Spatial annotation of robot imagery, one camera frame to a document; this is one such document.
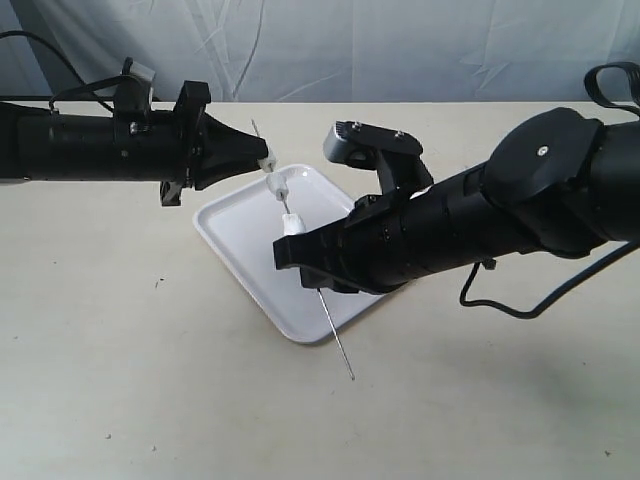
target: black strap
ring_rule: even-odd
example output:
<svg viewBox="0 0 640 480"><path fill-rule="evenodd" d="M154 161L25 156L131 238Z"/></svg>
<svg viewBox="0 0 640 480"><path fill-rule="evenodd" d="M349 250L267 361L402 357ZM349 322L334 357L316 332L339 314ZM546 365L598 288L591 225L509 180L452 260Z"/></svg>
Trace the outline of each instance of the black strap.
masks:
<svg viewBox="0 0 640 480"><path fill-rule="evenodd" d="M599 65L592 68L584 76L584 88L587 90L587 94L595 103L604 108L617 108L619 110L625 110L637 115L640 119L640 108L633 105L620 105L614 103L604 96L600 85L598 84L598 74L607 68L619 68L627 75L629 81L629 92L631 93L631 99L633 102L640 106L640 66L633 62L615 62L607 63L605 65Z"/></svg>

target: white tray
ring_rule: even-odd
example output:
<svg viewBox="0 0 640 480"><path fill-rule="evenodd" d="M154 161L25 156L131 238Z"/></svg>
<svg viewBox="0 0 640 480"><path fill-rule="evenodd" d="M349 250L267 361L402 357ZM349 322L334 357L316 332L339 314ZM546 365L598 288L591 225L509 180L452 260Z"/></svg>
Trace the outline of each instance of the white tray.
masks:
<svg viewBox="0 0 640 480"><path fill-rule="evenodd" d="M289 185L289 208L308 230L344 218L353 208L353 200L317 170L291 165L280 171ZM314 343L331 334L317 292L302 288L298 269L278 271L274 265L272 243L282 237L283 213L261 179L205 205L193 223L285 337ZM382 298L323 293L336 327Z"/></svg>

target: metal rod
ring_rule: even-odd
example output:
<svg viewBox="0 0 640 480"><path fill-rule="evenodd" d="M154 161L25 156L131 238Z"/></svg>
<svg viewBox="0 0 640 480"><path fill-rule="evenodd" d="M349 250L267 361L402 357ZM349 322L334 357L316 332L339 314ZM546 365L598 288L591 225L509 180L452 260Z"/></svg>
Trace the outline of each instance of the metal rod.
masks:
<svg viewBox="0 0 640 480"><path fill-rule="evenodd" d="M342 346L342 342L340 341L340 337L338 336L338 331L336 330L336 326L333 324L333 319L331 318L331 314L329 313L329 308L327 308L327 302L325 302L324 300L324 295L322 294L319 288L317 288L316 291L318 292L318 296L320 297L320 301L322 302L322 308L324 308L324 313L327 314L327 320L329 320L329 325L331 325L333 336L336 339L336 343L338 344L338 350L340 350L340 353L342 354L342 358L344 359L344 363L347 365L349 376L351 377L351 380L355 380L356 376L353 374L353 369L351 368L351 364L349 363L347 354L345 353L344 347Z"/></svg>

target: white table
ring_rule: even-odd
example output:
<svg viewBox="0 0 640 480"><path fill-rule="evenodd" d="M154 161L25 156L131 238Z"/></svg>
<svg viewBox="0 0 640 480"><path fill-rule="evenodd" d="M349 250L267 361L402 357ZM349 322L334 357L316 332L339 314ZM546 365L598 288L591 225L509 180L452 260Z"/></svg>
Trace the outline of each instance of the white table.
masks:
<svg viewBox="0 0 640 480"><path fill-rule="evenodd" d="M486 160L512 127L552 106L209 112L247 132L253 117L282 164L310 164L357 197L377 191L376 177L323 159L335 120L412 133L443 179ZM92 104L63 111L101 114ZM201 205L259 175L185 191L183 206L168 209L157 184L0 188L0 478L640 471L640 255L531 322L459 307L468 268L423 279L343 332L352 383L334 343L284 339L192 226ZM529 307L586 263L514 255L482 272L472 295Z"/></svg>

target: white backdrop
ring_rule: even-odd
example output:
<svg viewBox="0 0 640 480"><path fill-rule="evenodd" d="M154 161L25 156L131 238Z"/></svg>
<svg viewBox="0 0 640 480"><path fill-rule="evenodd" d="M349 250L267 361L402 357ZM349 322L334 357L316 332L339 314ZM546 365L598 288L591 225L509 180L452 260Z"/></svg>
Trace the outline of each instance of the white backdrop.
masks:
<svg viewBox="0 0 640 480"><path fill-rule="evenodd" d="M126 56L174 99L584 99L582 76L640 60L637 0L20 0L88 79Z"/></svg>

